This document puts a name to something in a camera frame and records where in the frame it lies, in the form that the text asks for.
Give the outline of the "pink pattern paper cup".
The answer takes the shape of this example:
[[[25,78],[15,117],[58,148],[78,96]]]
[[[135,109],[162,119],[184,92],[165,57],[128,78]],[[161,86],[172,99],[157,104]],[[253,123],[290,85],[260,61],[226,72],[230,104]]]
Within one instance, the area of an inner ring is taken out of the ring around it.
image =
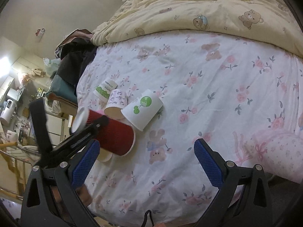
[[[104,114],[112,119],[124,119],[121,110],[127,106],[127,103],[128,97],[126,92],[121,89],[114,89],[111,91]]]

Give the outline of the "pink floral pillow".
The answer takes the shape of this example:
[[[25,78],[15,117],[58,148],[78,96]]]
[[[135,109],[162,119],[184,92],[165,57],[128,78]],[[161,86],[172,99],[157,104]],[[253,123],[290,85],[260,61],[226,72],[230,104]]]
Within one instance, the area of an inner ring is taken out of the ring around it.
[[[246,140],[233,132],[236,165],[260,164],[264,171],[292,182],[302,181],[302,137],[284,129],[261,130]]]

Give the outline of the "white plastic bag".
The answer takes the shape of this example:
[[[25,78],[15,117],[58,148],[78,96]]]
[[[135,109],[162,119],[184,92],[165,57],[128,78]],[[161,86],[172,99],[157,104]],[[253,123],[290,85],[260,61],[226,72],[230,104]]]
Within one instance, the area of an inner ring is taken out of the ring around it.
[[[45,64],[46,74],[51,76],[54,71],[58,70],[61,60],[59,58],[56,58],[56,59],[43,58],[43,62]]]

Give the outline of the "red ribbed paper cup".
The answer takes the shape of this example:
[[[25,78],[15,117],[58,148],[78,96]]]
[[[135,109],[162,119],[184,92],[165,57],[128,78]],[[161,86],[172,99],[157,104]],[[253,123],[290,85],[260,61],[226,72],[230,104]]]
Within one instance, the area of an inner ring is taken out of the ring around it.
[[[82,131],[98,118],[106,117],[106,115],[88,108],[81,108],[72,123],[71,133]],[[124,156],[130,152],[135,138],[135,131],[131,126],[111,118],[108,118],[108,123],[105,126],[99,128],[95,137],[102,149],[119,156]]]

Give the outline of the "yellow wooden chair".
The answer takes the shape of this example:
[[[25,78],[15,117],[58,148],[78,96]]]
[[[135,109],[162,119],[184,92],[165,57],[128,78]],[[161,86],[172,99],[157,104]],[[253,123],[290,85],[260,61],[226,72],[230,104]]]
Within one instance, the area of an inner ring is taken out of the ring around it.
[[[1,191],[14,198],[22,198],[30,167],[17,143],[1,141]]]

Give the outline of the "teal bed headboard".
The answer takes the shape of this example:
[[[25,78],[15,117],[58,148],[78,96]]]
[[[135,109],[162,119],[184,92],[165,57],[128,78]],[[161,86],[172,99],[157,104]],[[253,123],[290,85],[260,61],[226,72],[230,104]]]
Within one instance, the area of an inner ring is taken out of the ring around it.
[[[49,100],[54,98],[62,98],[74,105],[77,105],[75,87],[63,80],[57,74],[54,76],[46,96]]]

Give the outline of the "white floral bed sheet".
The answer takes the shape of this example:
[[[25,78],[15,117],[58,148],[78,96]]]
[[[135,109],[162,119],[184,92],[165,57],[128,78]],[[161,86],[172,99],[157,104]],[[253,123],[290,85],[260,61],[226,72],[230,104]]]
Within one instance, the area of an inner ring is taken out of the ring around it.
[[[104,109],[93,91],[106,79],[129,101],[149,89],[164,104],[127,156],[96,162],[85,181],[90,210],[117,225],[139,226],[147,210],[168,226],[200,218],[217,189],[193,152],[199,138],[236,163],[233,132],[302,137],[302,59],[269,44],[175,31],[104,45],[77,85],[79,108]]]

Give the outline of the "white green tree paper cup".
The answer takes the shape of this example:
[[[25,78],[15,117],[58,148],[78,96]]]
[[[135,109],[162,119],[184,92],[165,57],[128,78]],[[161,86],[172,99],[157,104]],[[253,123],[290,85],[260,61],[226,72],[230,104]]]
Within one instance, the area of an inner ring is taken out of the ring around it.
[[[156,93],[147,89],[123,108],[121,113],[137,130],[143,131],[162,106],[163,102]]]

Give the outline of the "yellow bear print quilt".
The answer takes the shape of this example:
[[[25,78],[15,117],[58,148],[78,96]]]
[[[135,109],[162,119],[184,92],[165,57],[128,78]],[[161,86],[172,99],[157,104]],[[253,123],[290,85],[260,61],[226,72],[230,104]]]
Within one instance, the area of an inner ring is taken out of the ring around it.
[[[100,46],[171,30],[225,33],[302,56],[302,31],[283,0],[123,0],[91,41]]]

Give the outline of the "dark clothes pile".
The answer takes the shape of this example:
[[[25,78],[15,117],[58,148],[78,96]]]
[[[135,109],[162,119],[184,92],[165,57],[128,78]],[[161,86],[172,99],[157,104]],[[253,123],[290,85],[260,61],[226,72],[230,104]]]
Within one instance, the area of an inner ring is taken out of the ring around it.
[[[76,87],[86,67],[94,60],[97,46],[91,42],[93,34],[87,29],[76,29],[56,47],[60,59],[56,72],[65,82]]]

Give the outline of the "green grass print paper cup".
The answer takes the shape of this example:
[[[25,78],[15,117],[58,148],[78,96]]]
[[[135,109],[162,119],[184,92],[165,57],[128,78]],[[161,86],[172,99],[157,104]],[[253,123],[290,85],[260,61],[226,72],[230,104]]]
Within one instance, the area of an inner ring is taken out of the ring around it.
[[[106,103],[110,97],[111,91],[117,86],[117,83],[112,79],[106,79],[94,89],[93,94]]]

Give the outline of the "white rice cooker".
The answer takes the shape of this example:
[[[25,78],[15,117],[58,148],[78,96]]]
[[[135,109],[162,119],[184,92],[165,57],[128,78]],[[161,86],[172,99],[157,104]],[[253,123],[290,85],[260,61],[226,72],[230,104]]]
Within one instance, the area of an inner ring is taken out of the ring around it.
[[[3,126],[8,126],[10,124],[11,118],[13,116],[13,112],[15,111],[16,103],[15,101],[8,99],[4,106],[4,109],[1,112],[1,124]]]

